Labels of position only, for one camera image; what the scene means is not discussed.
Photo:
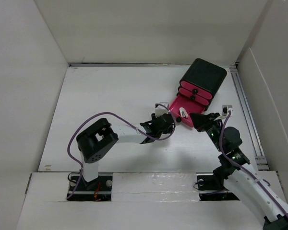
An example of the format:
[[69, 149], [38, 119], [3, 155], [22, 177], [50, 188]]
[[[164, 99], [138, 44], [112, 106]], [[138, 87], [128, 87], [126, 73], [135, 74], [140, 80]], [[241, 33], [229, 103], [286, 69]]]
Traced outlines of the pink drawer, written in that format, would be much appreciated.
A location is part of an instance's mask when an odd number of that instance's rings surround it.
[[213, 98], [212, 94], [202, 88], [200, 88], [199, 86], [196, 86], [194, 84], [191, 84], [187, 81], [182, 81], [180, 83], [180, 88], [179, 88], [179, 92], [181, 94], [186, 95], [184, 92], [182, 92], [182, 90], [188, 91], [191, 94], [193, 93], [194, 90], [196, 90], [196, 95], [199, 95], [207, 100], [211, 100]]
[[177, 123], [183, 123], [189, 127], [194, 127], [190, 114], [201, 114], [205, 110], [205, 106], [178, 94], [176, 99], [171, 103], [169, 109]]
[[183, 87], [178, 88], [178, 91], [181, 95], [189, 98], [192, 101], [196, 101], [204, 106], [208, 106], [210, 104], [210, 100], [212, 99], [212, 95], [202, 89], [196, 90], [197, 93], [193, 93], [193, 91], [189, 91]]

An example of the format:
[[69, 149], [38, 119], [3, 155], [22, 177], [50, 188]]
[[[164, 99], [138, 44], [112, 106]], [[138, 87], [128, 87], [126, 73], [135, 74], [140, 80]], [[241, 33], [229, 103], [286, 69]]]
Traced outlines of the black drawer cabinet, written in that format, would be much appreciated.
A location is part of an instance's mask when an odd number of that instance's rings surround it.
[[224, 68], [197, 58], [185, 72], [180, 83], [187, 81], [210, 92], [214, 97], [226, 76], [227, 71]]

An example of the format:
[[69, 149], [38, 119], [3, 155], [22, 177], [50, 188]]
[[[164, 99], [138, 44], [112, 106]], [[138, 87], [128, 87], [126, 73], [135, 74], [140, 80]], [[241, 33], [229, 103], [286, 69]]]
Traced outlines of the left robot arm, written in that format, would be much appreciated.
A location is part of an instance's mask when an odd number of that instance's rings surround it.
[[92, 190], [97, 186], [98, 162], [105, 157], [115, 144], [149, 144], [161, 140], [162, 135], [170, 136], [175, 122], [170, 114], [155, 116], [139, 126], [112, 125], [106, 118], [101, 118], [82, 131], [77, 137], [77, 146], [82, 154], [84, 170], [81, 185]]

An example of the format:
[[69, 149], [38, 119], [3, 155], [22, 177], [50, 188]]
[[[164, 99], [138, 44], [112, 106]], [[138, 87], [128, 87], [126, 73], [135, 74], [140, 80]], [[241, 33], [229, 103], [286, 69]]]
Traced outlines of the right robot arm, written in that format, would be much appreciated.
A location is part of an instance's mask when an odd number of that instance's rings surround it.
[[240, 150], [240, 132], [227, 126], [231, 111], [207, 115], [191, 113], [198, 132], [205, 132], [219, 155], [220, 166], [213, 171], [212, 183], [233, 193], [256, 217], [264, 230], [288, 230], [288, 203], [283, 201], [260, 177]]

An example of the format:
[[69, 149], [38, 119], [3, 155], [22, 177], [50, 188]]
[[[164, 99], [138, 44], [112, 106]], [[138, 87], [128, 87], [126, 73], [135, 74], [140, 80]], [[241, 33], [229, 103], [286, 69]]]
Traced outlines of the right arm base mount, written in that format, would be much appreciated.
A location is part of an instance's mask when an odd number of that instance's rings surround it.
[[238, 201], [239, 199], [224, 187], [224, 180], [235, 170], [233, 166], [219, 166], [213, 173], [200, 173], [193, 187], [199, 192], [200, 201]]

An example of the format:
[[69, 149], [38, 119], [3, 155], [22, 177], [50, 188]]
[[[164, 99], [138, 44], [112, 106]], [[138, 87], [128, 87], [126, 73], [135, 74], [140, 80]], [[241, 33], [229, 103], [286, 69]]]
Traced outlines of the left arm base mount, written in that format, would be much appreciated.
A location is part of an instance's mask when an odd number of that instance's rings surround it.
[[67, 177], [69, 188], [67, 192], [68, 201], [92, 201], [107, 202], [111, 201], [113, 174], [101, 173], [91, 182], [86, 182], [83, 178], [76, 186], [79, 179], [78, 173], [70, 173]]

